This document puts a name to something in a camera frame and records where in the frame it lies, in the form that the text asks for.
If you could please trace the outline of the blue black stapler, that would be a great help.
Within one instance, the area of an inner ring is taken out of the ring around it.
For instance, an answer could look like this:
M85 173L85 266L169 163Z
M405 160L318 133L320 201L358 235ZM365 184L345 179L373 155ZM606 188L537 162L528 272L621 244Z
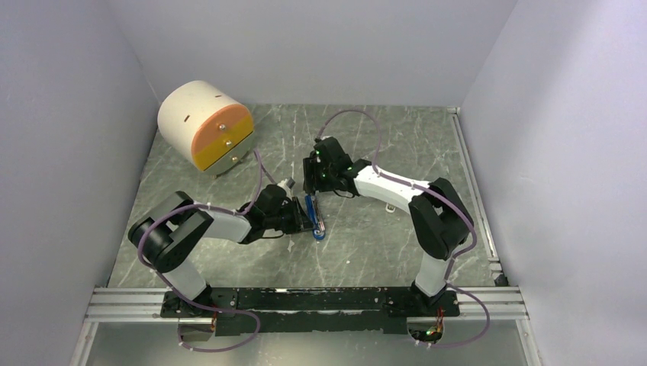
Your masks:
M316 196L314 194L307 194L305 196L305 203L308 216L314 225L314 228L312 229L313 237L316 240L323 240L326 236L326 228Z

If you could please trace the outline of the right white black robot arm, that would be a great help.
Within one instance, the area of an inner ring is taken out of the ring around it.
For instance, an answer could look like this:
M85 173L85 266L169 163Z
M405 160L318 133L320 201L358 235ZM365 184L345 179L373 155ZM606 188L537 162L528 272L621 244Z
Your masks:
M417 290L412 307L429 316L441 304L450 268L467 239L475 238L474 221L452 184L444 179L420 181L395 175L369 160L352 160L337 139L316 140L303 160L304 190L346 192L370 197L410 215L417 242L423 250L414 279Z

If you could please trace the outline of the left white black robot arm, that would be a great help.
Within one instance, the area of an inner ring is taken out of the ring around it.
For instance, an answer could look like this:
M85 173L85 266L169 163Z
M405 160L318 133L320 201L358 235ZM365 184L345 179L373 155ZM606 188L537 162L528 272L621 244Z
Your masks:
M181 308L200 317L211 307L211 287L188 257L203 238L250 244L313 229L291 189L270 184L235 211L199 204L176 191L133 224L127 239L144 264L179 291Z

